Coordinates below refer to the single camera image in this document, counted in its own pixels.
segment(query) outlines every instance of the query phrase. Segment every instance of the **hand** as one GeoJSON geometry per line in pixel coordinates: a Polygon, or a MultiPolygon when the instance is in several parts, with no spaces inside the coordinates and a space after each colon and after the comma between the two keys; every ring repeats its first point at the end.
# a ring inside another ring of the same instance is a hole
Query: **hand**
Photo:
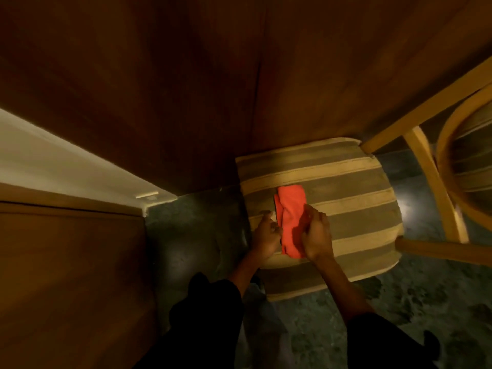
{"type": "Polygon", "coordinates": [[[251,251],[258,254],[262,262],[277,251],[282,238],[283,229],[272,220],[272,214],[269,212],[263,216],[253,234],[251,251]]]}
{"type": "Polygon", "coordinates": [[[328,217],[308,204],[305,210],[310,217],[308,229],[302,234],[306,257],[313,263],[320,258],[334,259],[328,217]]]}

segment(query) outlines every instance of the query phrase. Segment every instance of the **pant leg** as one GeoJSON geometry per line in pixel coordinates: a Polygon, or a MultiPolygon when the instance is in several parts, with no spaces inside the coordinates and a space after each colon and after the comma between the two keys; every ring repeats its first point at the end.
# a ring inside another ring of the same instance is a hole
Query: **pant leg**
{"type": "Polygon", "coordinates": [[[293,369],[289,333],[273,305],[257,285],[250,284],[244,297],[244,332],[253,369],[293,369]]]}

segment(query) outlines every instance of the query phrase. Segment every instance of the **orange microfiber cloth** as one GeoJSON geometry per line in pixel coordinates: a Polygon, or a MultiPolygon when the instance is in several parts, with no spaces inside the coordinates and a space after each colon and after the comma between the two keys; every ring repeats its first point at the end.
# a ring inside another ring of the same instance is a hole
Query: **orange microfiber cloth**
{"type": "Polygon", "coordinates": [[[307,204],[306,194],[302,185],[280,186],[275,194],[277,223],[283,229],[282,254],[291,258],[305,257],[302,233],[309,225],[304,213],[307,204]]]}

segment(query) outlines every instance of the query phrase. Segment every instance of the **person's right hand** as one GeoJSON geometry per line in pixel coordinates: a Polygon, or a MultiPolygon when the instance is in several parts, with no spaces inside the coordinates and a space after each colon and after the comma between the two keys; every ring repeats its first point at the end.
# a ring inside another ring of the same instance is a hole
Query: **person's right hand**
{"type": "Polygon", "coordinates": [[[320,258],[334,258],[328,217],[308,204],[304,209],[310,217],[308,229],[302,234],[306,257],[312,262],[320,258]]]}

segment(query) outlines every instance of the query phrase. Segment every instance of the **chair seat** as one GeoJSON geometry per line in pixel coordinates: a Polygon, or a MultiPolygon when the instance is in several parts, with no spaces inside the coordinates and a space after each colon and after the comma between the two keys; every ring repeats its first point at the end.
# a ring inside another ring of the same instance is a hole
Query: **chair seat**
{"type": "MultiPolygon", "coordinates": [[[[279,186],[301,184],[307,203],[328,216],[334,254],[348,278],[364,279],[395,266],[400,255],[394,241],[403,234],[402,216],[379,161],[359,144],[335,138],[237,158],[251,229],[266,211],[275,212],[279,186]]],[[[283,255],[280,248],[259,276],[269,300],[326,287],[311,263],[283,255]]]]}

